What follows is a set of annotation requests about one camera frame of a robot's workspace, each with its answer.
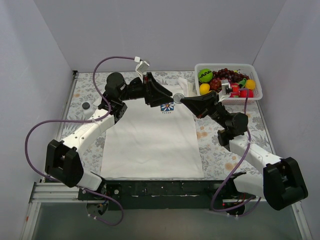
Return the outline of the white daisy print t-shirt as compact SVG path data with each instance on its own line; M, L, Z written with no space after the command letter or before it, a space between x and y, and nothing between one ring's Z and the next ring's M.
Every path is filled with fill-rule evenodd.
M203 178L193 114L174 101L157 107L127 100L123 117L106 131L104 178Z

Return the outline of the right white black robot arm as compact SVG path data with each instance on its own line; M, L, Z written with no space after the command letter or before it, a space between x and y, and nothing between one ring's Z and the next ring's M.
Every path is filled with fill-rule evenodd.
M215 191L210 209L217 211L214 203L226 185L230 198L237 199L243 193L250 194L252 197L265 199L277 211L306 199L309 193L298 162L292 157L274 155L252 143L246 112L228 112L222 104L222 98L221 93L210 92L201 96L184 97L180 102L198 119L208 116L218 123L223 128L217 132L219 144L241 157L236 166L247 161L262 177L235 173L233 169Z

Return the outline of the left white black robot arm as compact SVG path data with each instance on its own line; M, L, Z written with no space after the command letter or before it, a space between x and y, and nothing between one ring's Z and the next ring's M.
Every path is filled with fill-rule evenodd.
M89 146L106 130L113 127L127 110L126 101L144 99L150 107L171 103L173 94L159 84L151 72L126 83L119 72L106 79L104 98L89 119L72 134L47 146L45 172L66 186L89 189L95 200L106 196L102 177L84 170L81 158Z

